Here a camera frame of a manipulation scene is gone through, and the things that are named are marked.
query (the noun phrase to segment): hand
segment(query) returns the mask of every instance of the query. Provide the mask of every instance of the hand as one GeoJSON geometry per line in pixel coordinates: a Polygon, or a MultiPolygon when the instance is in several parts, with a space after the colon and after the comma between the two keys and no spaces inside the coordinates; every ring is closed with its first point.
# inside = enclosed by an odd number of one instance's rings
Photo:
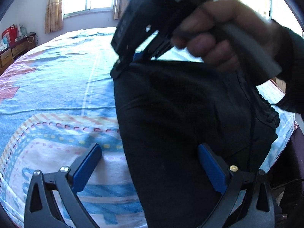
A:
{"type": "Polygon", "coordinates": [[[202,7],[203,9],[197,8],[181,23],[173,35],[172,45],[180,49],[187,48],[190,54],[201,57],[205,63],[213,65],[219,71],[234,71],[239,67],[239,59],[229,41],[216,43],[215,38],[208,33],[217,23],[234,21],[253,36],[272,57],[278,53],[281,36],[277,23],[263,20],[237,0],[208,1],[202,7]],[[178,31],[200,34],[187,39],[178,31]]]}

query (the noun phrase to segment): wooden cabinet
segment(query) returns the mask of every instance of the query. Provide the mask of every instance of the wooden cabinet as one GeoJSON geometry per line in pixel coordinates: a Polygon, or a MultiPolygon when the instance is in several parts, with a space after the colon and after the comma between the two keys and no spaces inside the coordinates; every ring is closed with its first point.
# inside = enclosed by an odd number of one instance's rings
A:
{"type": "Polygon", "coordinates": [[[13,57],[19,55],[25,50],[27,50],[27,41],[17,45],[15,48],[12,49],[13,57]]]}
{"type": "Polygon", "coordinates": [[[11,65],[14,62],[12,50],[8,49],[1,54],[1,67],[4,67],[6,64],[11,65]]]}
{"type": "Polygon", "coordinates": [[[0,52],[0,75],[17,59],[19,56],[27,53],[37,46],[36,33],[32,33],[16,43],[12,44],[9,48],[0,52]]]}

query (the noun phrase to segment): wooden drawer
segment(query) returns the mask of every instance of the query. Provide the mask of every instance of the wooden drawer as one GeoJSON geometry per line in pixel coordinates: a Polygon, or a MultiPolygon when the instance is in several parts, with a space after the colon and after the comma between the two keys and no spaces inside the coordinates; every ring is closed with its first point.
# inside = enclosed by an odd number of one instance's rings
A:
{"type": "Polygon", "coordinates": [[[12,55],[12,50],[9,49],[1,55],[2,67],[4,67],[4,65],[7,64],[7,63],[12,63],[12,62],[14,62],[13,55],[12,55]]]}
{"type": "Polygon", "coordinates": [[[21,53],[25,49],[27,49],[27,41],[21,43],[20,45],[17,45],[15,48],[12,49],[13,57],[18,55],[19,53],[21,53]]]}

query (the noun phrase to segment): blue patterned bedsheet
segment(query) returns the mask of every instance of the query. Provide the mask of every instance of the blue patterned bedsheet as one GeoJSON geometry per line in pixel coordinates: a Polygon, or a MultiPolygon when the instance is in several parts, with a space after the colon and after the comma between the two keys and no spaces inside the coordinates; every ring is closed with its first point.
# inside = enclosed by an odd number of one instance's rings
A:
{"type": "MultiPolygon", "coordinates": [[[[62,35],[19,58],[0,77],[0,202],[20,227],[33,171],[48,173],[70,165],[92,143],[103,147],[103,158],[78,195],[85,208],[102,228],[146,227],[116,119],[109,75],[117,59],[110,45],[114,31],[62,35]]],[[[198,61],[176,49],[162,58],[198,61]]],[[[272,83],[259,90],[271,103],[282,96],[272,83]]],[[[279,138],[265,170],[293,132],[294,114],[280,111],[280,119],[279,138]]],[[[55,197],[66,223],[73,226],[55,197]]]]}

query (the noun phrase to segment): metal screw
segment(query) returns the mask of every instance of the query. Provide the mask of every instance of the metal screw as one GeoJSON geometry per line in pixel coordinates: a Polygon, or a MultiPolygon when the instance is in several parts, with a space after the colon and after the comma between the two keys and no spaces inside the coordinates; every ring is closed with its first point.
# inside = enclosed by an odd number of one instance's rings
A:
{"type": "Polygon", "coordinates": [[[232,172],[237,172],[239,169],[238,169],[237,166],[232,165],[232,166],[230,166],[230,170],[231,170],[232,172]]]}
{"type": "Polygon", "coordinates": [[[39,175],[40,175],[40,170],[34,171],[33,175],[34,175],[34,176],[39,176],[39,175]]]}
{"type": "Polygon", "coordinates": [[[68,170],[69,170],[68,166],[63,166],[63,167],[60,168],[61,172],[67,172],[68,170]]]}
{"type": "Polygon", "coordinates": [[[265,171],[263,171],[263,170],[259,170],[259,175],[261,175],[261,176],[265,176],[265,171]]]}

